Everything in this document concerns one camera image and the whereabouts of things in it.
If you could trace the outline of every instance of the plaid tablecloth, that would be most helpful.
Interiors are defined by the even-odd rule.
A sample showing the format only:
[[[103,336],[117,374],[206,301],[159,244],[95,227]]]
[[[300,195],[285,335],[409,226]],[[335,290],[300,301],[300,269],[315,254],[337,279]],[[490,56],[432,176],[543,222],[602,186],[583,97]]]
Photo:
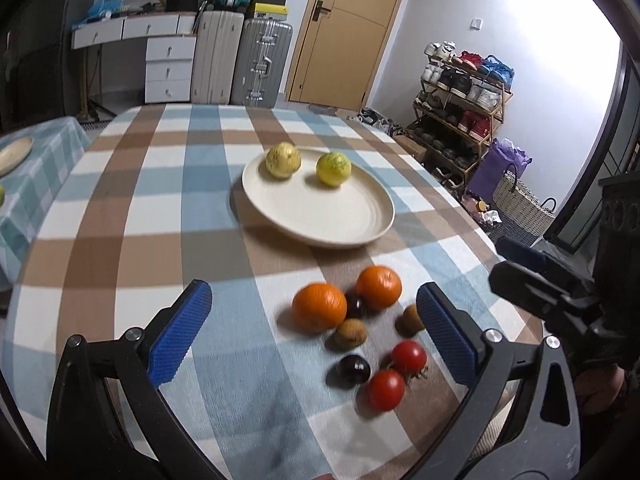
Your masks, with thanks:
[[[91,144],[72,117],[36,124],[0,138],[0,150],[33,137],[31,153],[0,178],[6,199],[0,208],[0,290],[18,279],[29,245],[63,182]]]
[[[244,165],[288,140],[340,150],[388,189],[396,220],[348,251],[311,248],[274,229],[242,190]],[[236,480],[399,478],[455,410],[453,383],[428,335],[429,377],[400,406],[372,416],[356,391],[326,384],[340,359],[292,330],[287,309],[309,282],[347,288],[371,264],[395,269],[399,303],[367,320],[358,350],[373,368],[400,341],[394,321],[418,286],[436,281],[486,329],[533,342],[517,310],[488,288],[497,261],[484,233],[423,168],[381,132],[337,118],[206,105],[134,108],[92,144],[34,241],[7,322],[2,370],[44,448],[56,364],[68,336],[119,337],[145,326],[193,278],[213,290],[212,313],[175,379],[161,391],[213,463]],[[130,409],[138,449],[152,454]]]

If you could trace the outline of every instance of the plate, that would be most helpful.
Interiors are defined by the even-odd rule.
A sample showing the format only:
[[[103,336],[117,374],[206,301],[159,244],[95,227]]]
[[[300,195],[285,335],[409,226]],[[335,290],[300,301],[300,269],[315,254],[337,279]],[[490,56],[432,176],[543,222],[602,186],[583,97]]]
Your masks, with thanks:
[[[10,173],[27,158],[32,146],[33,139],[31,137],[23,137],[14,140],[14,142],[5,147],[0,152],[0,176]]]
[[[265,156],[242,172],[242,186],[255,208],[286,234],[321,247],[358,247],[380,238],[396,210],[386,189],[361,167],[340,187],[323,184],[316,162],[325,152],[300,149],[302,165],[289,179],[272,176]]]

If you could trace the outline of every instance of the white plate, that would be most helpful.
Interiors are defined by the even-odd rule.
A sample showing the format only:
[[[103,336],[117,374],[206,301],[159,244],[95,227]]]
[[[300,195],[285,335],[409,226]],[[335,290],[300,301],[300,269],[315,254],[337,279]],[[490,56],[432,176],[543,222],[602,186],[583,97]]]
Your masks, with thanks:
[[[353,163],[344,184],[326,186],[316,177],[316,162],[322,155],[300,149],[302,165],[287,180],[271,176],[265,154],[257,156],[242,172],[244,192],[277,227],[310,245],[357,247],[380,238],[396,214],[389,193]]]
[[[32,146],[33,139],[31,137],[23,137],[14,140],[14,142],[5,147],[0,152],[0,176],[6,175],[19,166],[29,155]]]

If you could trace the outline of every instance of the orange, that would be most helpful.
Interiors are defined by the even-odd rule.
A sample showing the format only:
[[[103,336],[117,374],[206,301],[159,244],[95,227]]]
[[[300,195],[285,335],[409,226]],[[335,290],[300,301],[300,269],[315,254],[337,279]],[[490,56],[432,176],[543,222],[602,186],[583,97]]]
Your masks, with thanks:
[[[335,328],[347,316],[347,299],[328,283],[310,283],[301,288],[291,303],[293,317],[307,332],[320,333]]]
[[[383,310],[400,298],[402,281],[400,276],[388,267],[367,267],[358,276],[356,294],[363,297],[371,308]]]

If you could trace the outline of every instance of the purple bag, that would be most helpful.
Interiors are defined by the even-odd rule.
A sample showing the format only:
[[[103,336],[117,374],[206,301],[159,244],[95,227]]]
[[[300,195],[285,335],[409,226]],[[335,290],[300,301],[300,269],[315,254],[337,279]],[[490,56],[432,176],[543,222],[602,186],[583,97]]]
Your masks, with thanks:
[[[520,178],[533,159],[513,145],[509,139],[494,139],[489,146],[489,152],[480,162],[474,176],[466,186],[466,190],[478,195],[485,202],[494,201],[494,191],[509,164],[516,167],[517,177]]]

